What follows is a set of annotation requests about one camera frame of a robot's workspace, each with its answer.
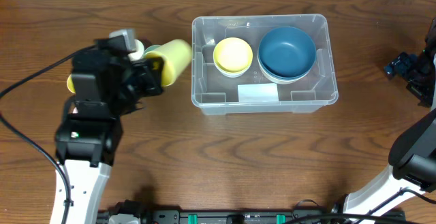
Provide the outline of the beige large bowl top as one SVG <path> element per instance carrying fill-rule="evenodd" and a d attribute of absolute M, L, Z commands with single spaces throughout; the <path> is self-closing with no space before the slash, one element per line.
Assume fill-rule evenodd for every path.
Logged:
<path fill-rule="evenodd" d="M 301 77 L 297 77 L 297 78 L 280 78 L 278 76 L 273 75 L 272 73 L 270 73 L 261 63 L 259 63 L 260 65 L 260 71 L 263 73 L 263 75 L 270 80 L 271 82 L 274 82 L 276 84 L 291 84 L 294 83 L 300 79 L 303 78 L 303 76 Z"/>

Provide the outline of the cream plastic cup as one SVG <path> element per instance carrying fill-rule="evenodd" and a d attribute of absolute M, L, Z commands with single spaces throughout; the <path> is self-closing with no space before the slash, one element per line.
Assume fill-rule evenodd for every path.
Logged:
<path fill-rule="evenodd" d="M 135 45 L 136 45 L 136 51 L 128 54 L 130 61 L 138 61 L 142 59 L 142 57 L 144 56 L 144 51 L 145 51 L 144 44 L 140 40 L 136 39 Z"/>

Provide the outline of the light grey small bowl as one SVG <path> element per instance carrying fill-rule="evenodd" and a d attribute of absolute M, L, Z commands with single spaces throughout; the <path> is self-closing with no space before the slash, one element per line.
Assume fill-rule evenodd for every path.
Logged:
<path fill-rule="evenodd" d="M 225 62 L 224 65 L 215 61 L 214 64 L 221 74 L 229 78 L 237 78 L 251 67 L 251 62 L 246 61 Z"/>

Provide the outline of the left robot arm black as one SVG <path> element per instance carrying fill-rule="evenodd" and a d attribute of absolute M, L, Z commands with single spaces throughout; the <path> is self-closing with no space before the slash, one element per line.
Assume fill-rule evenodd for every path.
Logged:
<path fill-rule="evenodd" d="M 134 41 L 97 39 L 72 59 L 75 95 L 55 133 L 57 192 L 51 223 L 95 223 L 99 203 L 123 135 L 121 116 L 138 109 L 143 97 L 160 95 L 161 58 L 130 61 Z"/>

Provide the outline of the green plastic cup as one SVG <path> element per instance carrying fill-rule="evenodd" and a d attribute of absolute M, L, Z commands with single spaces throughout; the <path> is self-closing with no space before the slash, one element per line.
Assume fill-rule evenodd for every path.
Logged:
<path fill-rule="evenodd" d="M 160 45 L 152 45 L 152 46 L 149 46 L 148 48 L 146 48 L 146 49 L 144 50 L 144 56 L 145 56 L 148 52 L 153 51 L 153 50 L 155 50 L 155 49 L 158 48 L 158 47 L 160 47 Z"/>

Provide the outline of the white small bowl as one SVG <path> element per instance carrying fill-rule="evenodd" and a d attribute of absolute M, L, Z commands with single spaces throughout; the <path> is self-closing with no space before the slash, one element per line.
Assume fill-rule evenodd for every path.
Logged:
<path fill-rule="evenodd" d="M 225 71 L 222 69 L 218 69 L 218 70 L 221 72 L 221 74 L 223 74 L 224 76 L 229 77 L 229 78 L 240 77 L 246 72 L 246 69 L 244 69 L 242 71 L 238 71 L 238 72 L 228 72 L 228 71 Z"/>

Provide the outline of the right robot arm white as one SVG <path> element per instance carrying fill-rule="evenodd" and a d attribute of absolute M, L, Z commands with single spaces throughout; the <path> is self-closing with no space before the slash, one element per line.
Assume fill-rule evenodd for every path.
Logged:
<path fill-rule="evenodd" d="M 400 76 L 407 90 L 430 112 L 403 132 L 388 155 L 388 166 L 360 190 L 346 195 L 333 212 L 336 223 L 381 223 L 400 203 L 435 190 L 435 24 L 418 54 L 406 52 L 392 60 L 384 71 L 389 78 Z"/>

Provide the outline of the dark blue bowl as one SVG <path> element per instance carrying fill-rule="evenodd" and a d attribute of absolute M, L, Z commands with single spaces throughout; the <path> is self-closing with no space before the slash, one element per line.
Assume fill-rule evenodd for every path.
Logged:
<path fill-rule="evenodd" d="M 278 27 L 267 32 L 258 46 L 258 59 L 267 70 L 293 78 L 314 65 L 317 49 L 312 38 L 296 27 Z"/>
<path fill-rule="evenodd" d="M 296 82 L 299 79 L 304 78 L 312 69 L 313 66 L 311 66 L 306 72 L 303 74 L 293 77 L 293 78 L 283 78 L 276 74 L 273 74 L 271 71 L 267 70 L 267 68 L 264 66 L 264 64 L 261 62 L 261 60 L 258 59 L 258 63 L 260 66 L 261 72 L 272 82 L 280 83 L 280 84 L 288 84 L 292 82 Z"/>

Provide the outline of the yellow small bowl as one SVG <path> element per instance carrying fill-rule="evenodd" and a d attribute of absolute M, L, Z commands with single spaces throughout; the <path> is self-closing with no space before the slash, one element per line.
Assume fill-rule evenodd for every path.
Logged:
<path fill-rule="evenodd" d="M 213 50 L 213 62 L 231 63 L 235 61 L 253 61 L 253 51 L 250 45 L 243 39 L 229 37 L 221 40 Z"/>

